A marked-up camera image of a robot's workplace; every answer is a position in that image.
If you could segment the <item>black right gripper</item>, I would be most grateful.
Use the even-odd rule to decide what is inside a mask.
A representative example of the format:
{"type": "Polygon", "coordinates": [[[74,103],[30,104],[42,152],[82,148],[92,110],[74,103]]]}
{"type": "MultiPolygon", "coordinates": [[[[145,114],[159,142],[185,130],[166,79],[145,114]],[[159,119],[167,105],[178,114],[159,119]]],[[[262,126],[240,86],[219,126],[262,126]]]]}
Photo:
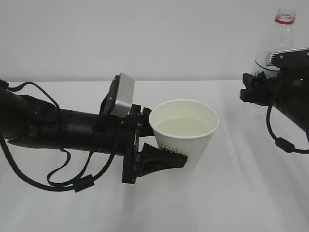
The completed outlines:
{"type": "Polygon", "coordinates": [[[274,106],[309,107],[309,70],[283,69],[277,77],[266,78],[264,72],[258,76],[243,74],[245,88],[240,90],[243,102],[274,106]]]}

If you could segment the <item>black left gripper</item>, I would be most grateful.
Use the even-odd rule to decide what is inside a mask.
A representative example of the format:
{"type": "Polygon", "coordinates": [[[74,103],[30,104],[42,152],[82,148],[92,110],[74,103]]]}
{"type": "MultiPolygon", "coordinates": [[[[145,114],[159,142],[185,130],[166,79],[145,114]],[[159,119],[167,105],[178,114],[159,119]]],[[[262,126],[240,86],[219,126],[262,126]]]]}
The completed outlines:
{"type": "Polygon", "coordinates": [[[102,170],[94,176],[95,181],[105,174],[116,155],[123,156],[121,181],[126,184],[135,184],[137,177],[185,166],[188,160],[186,155],[144,143],[142,151],[137,154],[137,170],[135,170],[138,136],[154,136],[149,121],[152,110],[144,107],[141,114],[140,110],[141,106],[134,104],[126,118],[114,115],[99,116],[95,125],[94,139],[99,142],[98,152],[110,156],[102,170]]]}

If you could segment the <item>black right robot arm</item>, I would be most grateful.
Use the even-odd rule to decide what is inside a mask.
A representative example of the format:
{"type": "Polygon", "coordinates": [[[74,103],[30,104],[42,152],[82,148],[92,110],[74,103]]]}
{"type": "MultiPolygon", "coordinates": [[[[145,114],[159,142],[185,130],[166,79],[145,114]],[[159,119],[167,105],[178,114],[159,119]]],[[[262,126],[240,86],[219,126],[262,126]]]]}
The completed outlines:
{"type": "Polygon", "coordinates": [[[309,134],[309,70],[308,68],[284,69],[276,77],[266,78],[264,74],[243,75],[245,88],[239,98],[254,106],[273,107],[294,122],[306,135],[309,134]]]}

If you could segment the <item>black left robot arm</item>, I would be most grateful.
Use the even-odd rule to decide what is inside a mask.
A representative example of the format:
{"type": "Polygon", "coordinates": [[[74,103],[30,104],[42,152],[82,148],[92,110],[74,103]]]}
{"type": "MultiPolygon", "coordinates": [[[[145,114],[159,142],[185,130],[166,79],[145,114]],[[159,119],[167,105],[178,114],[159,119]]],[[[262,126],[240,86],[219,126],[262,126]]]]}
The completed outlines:
{"type": "Polygon", "coordinates": [[[188,157],[170,149],[149,144],[139,148],[141,137],[150,137],[151,110],[133,103],[134,80],[121,73],[112,80],[98,114],[62,109],[49,98],[43,101],[18,95],[24,84],[11,87],[0,83],[0,146],[16,175],[26,183],[46,191],[82,191],[94,185],[109,168],[115,156],[123,157],[122,182],[134,184],[138,177],[173,168],[182,168],[188,157]],[[108,160],[96,175],[86,168],[65,182],[41,184],[26,176],[17,166],[8,145],[33,149],[70,150],[107,154],[108,160]]]}

